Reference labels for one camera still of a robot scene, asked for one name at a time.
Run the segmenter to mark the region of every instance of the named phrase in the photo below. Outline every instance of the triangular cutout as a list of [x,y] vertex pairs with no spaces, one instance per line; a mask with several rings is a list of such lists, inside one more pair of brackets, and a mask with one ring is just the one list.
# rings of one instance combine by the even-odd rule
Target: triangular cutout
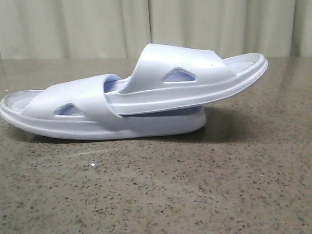
[[164,82],[188,82],[188,81],[194,81],[195,78],[191,75],[185,73],[184,71],[174,71],[172,74],[167,76],[164,79]]
[[55,111],[59,116],[83,116],[83,112],[74,104],[66,104]]

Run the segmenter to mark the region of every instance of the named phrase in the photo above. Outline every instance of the white curtain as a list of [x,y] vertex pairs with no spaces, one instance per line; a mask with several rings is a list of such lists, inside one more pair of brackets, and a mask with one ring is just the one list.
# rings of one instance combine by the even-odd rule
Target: white curtain
[[0,0],[2,59],[138,58],[147,43],[312,56],[312,0]]

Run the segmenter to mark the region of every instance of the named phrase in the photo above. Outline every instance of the granite countertop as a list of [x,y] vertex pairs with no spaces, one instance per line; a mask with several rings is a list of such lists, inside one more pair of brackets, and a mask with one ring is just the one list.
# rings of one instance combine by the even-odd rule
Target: granite countertop
[[[312,233],[312,58],[268,60],[190,134],[61,140],[0,118],[0,232]],[[2,60],[0,97],[135,64]]]

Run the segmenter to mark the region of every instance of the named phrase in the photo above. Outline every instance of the slide sandal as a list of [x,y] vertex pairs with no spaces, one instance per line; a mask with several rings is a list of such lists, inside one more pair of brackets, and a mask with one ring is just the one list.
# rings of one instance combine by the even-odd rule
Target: slide sandal
[[0,114],[38,135],[65,139],[119,139],[193,132],[206,123],[202,106],[120,116],[107,103],[103,84],[120,79],[102,75],[7,95]]
[[119,115],[199,106],[241,92],[267,67],[258,53],[221,59],[209,50],[148,44],[133,74],[112,81],[105,95]]

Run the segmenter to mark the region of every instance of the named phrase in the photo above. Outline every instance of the slipper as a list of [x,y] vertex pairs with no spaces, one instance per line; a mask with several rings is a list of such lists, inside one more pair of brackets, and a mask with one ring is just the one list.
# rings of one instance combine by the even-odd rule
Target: slipper
[[257,53],[221,59],[213,51],[148,44],[133,74],[114,74],[22,91],[0,102],[13,125],[48,137],[117,139],[201,128],[200,105],[253,84],[268,62]]

